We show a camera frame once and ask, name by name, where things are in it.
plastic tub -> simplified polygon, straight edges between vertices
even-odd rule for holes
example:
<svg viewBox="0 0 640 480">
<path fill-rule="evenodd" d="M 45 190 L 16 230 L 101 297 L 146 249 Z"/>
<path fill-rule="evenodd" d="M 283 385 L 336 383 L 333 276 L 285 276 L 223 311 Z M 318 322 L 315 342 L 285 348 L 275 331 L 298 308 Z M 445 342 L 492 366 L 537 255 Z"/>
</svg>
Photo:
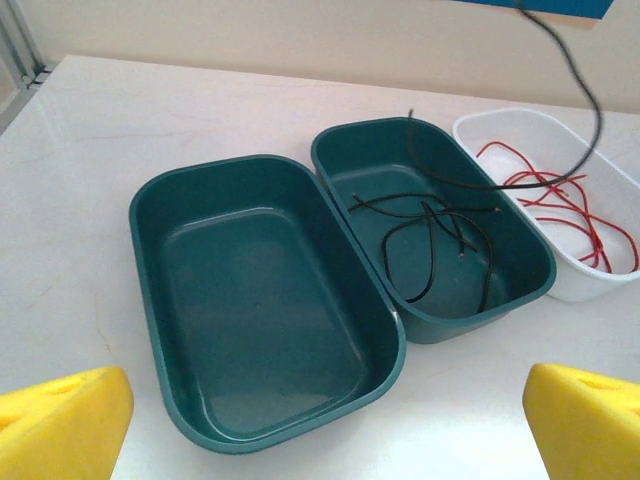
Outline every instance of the plastic tub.
<svg viewBox="0 0 640 480">
<path fill-rule="evenodd" d="M 475 153 L 488 142 L 500 140 L 522 152 L 537 169 L 559 174 L 568 171 L 588 147 L 587 142 L 555 118 L 519 108 L 463 117 L 455 122 L 453 135 L 474 159 Z M 525 168 L 520 159 L 500 148 L 487 150 L 476 161 L 500 184 Z M 621 226 L 639 241 L 640 222 L 634 208 L 640 204 L 638 184 L 597 152 L 578 173 L 587 175 L 580 180 L 580 184 L 588 195 L 591 212 Z M 544 190 L 519 190 L 508 191 L 507 195 L 553 248 L 558 275 L 549 295 L 569 302 L 581 302 L 640 277 L 639 271 L 610 274 L 580 262 L 578 258 L 591 252 L 591 243 L 586 235 L 564 225 L 541 223 L 534 218 L 534 215 L 553 216 L 583 224 L 578 215 L 572 212 L 558 213 L 557 209 L 528 209 L 516 200 L 516 197 L 537 198 L 541 192 Z M 633 268 L 633 252 L 625 238 L 609 228 L 598 228 L 598 232 L 613 271 L 630 272 Z"/>
<path fill-rule="evenodd" d="M 398 315 L 303 166 L 255 156 L 165 173 L 130 224 L 164 402 L 196 444 L 270 447 L 398 377 Z"/>
<path fill-rule="evenodd" d="M 312 159 L 397 306 L 407 332 L 416 343 L 435 343 L 460 335 L 544 295 L 555 278 L 555 262 L 546 242 L 517 207 L 499 192 L 475 192 L 441 184 L 425 177 L 408 155 L 407 118 L 390 118 L 330 128 L 313 142 Z M 441 129 L 414 120 L 415 151 L 443 176 L 488 184 L 490 179 Z M 452 206 L 498 207 L 497 213 L 469 213 L 493 244 L 495 262 L 487 308 L 478 312 L 488 252 L 458 254 L 458 243 L 436 229 L 437 273 L 429 293 L 416 303 L 408 296 L 419 292 L 430 268 L 430 239 L 416 228 L 398 233 L 389 245 L 394 283 L 383 268 L 381 241 L 403 220 L 369 210 L 349 213 L 352 195 L 371 199 L 401 192 L 436 193 Z M 398 212 L 416 211 L 416 200 L 403 198 L 385 204 Z M 478 245 L 482 238 L 462 224 L 463 233 Z"/>
</svg>

blue panel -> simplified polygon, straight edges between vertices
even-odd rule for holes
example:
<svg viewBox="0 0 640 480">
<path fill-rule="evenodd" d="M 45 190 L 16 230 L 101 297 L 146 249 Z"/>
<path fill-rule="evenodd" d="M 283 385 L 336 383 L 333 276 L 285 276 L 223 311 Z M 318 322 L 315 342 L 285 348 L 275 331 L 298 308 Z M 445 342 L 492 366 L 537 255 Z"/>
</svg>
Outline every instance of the blue panel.
<svg viewBox="0 0 640 480">
<path fill-rule="evenodd" d="M 498 7 L 513 7 L 513 0 L 456 0 L 458 2 L 482 3 Z M 613 0 L 526 0 L 524 5 L 529 10 L 576 17 L 602 18 L 613 3 Z"/>
</svg>

green plastic tub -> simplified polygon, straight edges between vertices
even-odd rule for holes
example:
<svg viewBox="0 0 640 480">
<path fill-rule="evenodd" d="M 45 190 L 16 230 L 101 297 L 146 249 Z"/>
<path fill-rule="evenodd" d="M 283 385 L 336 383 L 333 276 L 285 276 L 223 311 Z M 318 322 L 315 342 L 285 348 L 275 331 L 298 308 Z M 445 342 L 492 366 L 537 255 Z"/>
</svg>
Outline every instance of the green plastic tub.
<svg viewBox="0 0 640 480">
<path fill-rule="evenodd" d="M 553 285 L 556 265 L 547 243 L 502 192 L 462 189 L 426 177 L 408 154 L 408 118 L 389 118 L 330 128 L 313 142 L 311 156 L 318 175 L 366 252 L 398 308 L 407 338 L 436 343 L 463 334 L 504 316 L 544 295 Z M 441 129 L 413 120 L 415 158 L 444 178 L 471 184 L 492 184 L 482 169 Z M 403 192 L 436 194 L 452 207 L 498 208 L 499 212 L 469 212 L 490 239 L 493 273 L 484 311 L 479 312 L 489 252 L 481 234 L 461 223 L 463 235 L 479 251 L 459 255 L 455 239 L 435 228 L 437 272 L 429 293 L 415 303 L 431 265 L 429 230 L 424 223 L 394 235 L 387 243 L 393 266 L 391 283 L 383 268 L 382 240 L 406 219 L 375 211 L 348 209 L 353 194 L 368 200 Z M 400 198 L 379 207 L 420 213 L 416 198 Z M 443 222 L 453 229 L 451 220 Z"/>
<path fill-rule="evenodd" d="M 253 156 L 144 185 L 130 224 L 167 410 L 196 444 L 270 447 L 374 401 L 402 323 L 316 177 Z"/>
</svg>

white table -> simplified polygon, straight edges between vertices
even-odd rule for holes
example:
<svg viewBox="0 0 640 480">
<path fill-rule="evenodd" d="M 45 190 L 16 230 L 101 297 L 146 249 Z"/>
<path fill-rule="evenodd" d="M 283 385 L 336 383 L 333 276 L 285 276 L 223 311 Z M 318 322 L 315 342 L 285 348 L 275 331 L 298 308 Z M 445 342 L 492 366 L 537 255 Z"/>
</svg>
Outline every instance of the white table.
<svg viewBox="0 0 640 480">
<path fill-rule="evenodd" d="M 448 342 L 409 345 L 389 393 L 249 456 L 189 442 L 160 396 L 129 237 L 137 189 L 174 167 L 253 153 L 311 166 L 321 130 L 416 115 L 446 130 L 503 101 L 69 57 L 0 137 L 0 392 L 108 364 L 135 412 L 114 479 L 547 478 L 521 396 L 535 362 L 640 382 L 640 283 L 543 298 Z M 534 106 L 588 137 L 588 111 Z M 602 152 L 640 179 L 640 116 L 607 114 Z"/>
</svg>

white plastic tub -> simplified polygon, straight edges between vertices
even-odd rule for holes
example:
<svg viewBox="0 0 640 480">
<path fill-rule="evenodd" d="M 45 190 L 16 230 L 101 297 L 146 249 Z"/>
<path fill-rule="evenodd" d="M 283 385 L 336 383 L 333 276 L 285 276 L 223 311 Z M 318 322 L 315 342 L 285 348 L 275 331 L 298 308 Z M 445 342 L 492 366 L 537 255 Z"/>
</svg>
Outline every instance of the white plastic tub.
<svg viewBox="0 0 640 480">
<path fill-rule="evenodd" d="M 557 174 L 567 172 L 584 154 L 588 143 L 549 115 L 527 109 L 509 108 L 469 115 L 455 122 L 453 136 L 475 158 L 484 171 L 498 184 L 526 169 L 516 155 L 500 147 L 489 148 L 480 158 L 476 154 L 491 141 L 502 141 L 523 153 L 537 170 Z M 625 229 L 640 242 L 640 220 L 636 209 L 640 205 L 640 185 L 601 154 L 595 152 L 577 175 L 589 200 L 592 214 Z M 522 183 L 533 183 L 526 179 Z M 558 275 L 549 295 L 569 302 L 581 302 L 598 297 L 640 277 L 632 272 L 634 255 L 631 245 L 617 231 L 602 224 L 595 227 L 604 243 L 614 273 L 604 271 L 603 262 L 592 268 L 578 259 L 591 253 L 589 237 L 566 225 L 539 222 L 534 217 L 554 217 L 585 225 L 579 214 L 544 207 L 525 208 L 517 198 L 536 199 L 546 189 L 505 190 L 504 193 L 526 214 L 553 248 Z M 576 189 L 566 188 L 569 197 L 581 203 Z M 547 200 L 557 203 L 553 196 Z"/>
</svg>

